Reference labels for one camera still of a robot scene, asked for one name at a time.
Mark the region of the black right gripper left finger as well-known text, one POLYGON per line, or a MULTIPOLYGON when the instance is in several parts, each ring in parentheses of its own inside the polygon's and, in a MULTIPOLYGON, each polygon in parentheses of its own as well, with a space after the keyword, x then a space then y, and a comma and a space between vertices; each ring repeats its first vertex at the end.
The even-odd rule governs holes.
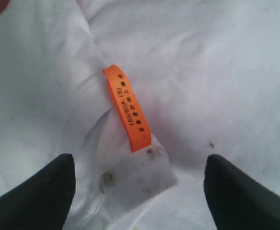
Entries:
POLYGON ((0 196, 0 230, 61 230, 76 190, 71 154, 61 154, 0 196))

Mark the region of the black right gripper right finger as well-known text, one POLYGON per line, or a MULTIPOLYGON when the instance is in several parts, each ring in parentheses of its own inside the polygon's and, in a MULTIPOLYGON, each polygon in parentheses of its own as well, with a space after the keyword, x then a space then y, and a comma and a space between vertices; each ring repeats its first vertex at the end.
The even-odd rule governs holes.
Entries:
POLYGON ((204 194, 219 230, 280 230, 280 196, 221 155, 207 157, 204 194))

